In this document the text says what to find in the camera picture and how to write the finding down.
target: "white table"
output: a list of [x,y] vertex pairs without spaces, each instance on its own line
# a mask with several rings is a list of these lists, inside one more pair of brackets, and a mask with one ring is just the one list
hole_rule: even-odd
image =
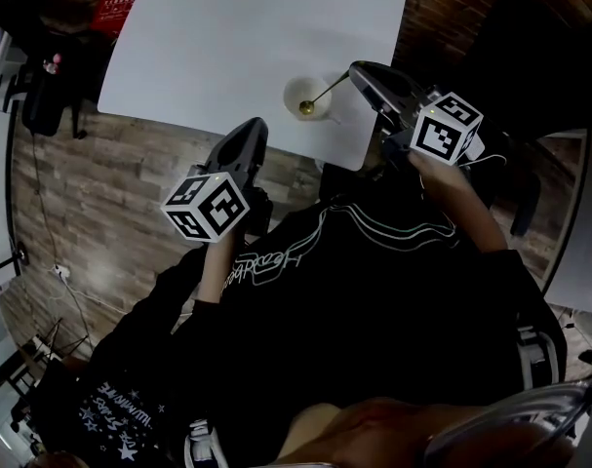
[[221,135],[260,116],[269,145],[362,167],[375,113],[349,81],[332,120],[300,122],[283,91],[331,83],[358,59],[390,64],[405,0],[136,0],[116,45],[101,112]]

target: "floor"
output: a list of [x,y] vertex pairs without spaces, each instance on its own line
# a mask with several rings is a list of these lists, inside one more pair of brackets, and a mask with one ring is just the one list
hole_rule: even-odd
[[[157,273],[197,246],[181,239],[159,204],[192,165],[205,161],[218,136],[96,112],[87,113],[83,123],[89,133],[84,140],[72,139],[68,113],[58,134],[50,138],[32,139],[17,123],[14,219],[31,264],[2,295],[0,305],[18,344],[36,333],[46,334],[58,319],[58,346],[80,340],[86,334],[82,312],[90,341],[84,341],[78,353],[87,356],[90,344],[96,345],[149,293]],[[574,169],[578,141],[545,144]],[[376,149],[374,139],[366,166],[377,161]],[[33,151],[57,251],[40,209]],[[563,185],[562,176],[549,164],[536,163],[531,152],[526,157],[543,181],[541,201],[526,237],[509,240],[540,283],[555,251],[572,187]],[[272,225],[314,203],[319,179],[312,160],[268,149],[257,184],[274,202]],[[514,208],[497,202],[493,214],[508,230]],[[72,292],[51,272],[55,256],[70,269]],[[585,348],[576,337],[572,335],[572,363]],[[585,372],[572,367],[570,377]]]

